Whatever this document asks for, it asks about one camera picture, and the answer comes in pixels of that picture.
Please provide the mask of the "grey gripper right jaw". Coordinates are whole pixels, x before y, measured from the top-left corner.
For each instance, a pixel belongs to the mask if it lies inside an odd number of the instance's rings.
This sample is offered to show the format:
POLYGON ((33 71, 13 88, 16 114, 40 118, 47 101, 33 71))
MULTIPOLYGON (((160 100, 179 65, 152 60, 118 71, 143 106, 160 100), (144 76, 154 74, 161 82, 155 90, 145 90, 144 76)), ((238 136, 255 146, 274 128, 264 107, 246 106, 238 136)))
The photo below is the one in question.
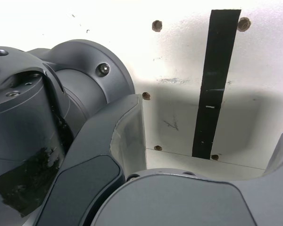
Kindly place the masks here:
POLYGON ((283 226, 283 134, 265 173, 220 181, 143 174, 100 207, 94 226, 283 226))

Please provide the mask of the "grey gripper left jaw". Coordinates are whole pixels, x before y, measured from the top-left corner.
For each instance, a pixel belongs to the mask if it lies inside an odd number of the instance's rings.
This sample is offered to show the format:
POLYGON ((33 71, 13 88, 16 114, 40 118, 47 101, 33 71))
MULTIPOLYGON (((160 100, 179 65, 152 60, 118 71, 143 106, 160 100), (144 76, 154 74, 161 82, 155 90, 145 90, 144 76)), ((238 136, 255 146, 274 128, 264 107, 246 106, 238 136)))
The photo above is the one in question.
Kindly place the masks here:
POLYGON ((111 102, 74 139, 35 221, 88 226, 126 178, 147 168, 142 96, 111 102))

